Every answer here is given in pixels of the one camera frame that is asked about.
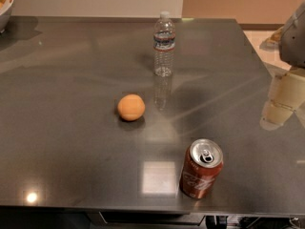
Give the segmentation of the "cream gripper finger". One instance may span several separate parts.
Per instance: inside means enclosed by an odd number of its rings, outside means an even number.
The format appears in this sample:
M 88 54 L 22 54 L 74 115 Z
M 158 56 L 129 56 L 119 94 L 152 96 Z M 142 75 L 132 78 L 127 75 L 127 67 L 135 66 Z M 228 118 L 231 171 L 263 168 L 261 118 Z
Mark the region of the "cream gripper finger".
M 278 69 L 273 72 L 273 79 L 268 92 L 268 100 L 262 110 L 260 126 L 273 131 L 285 122 L 305 102 L 305 69 Z

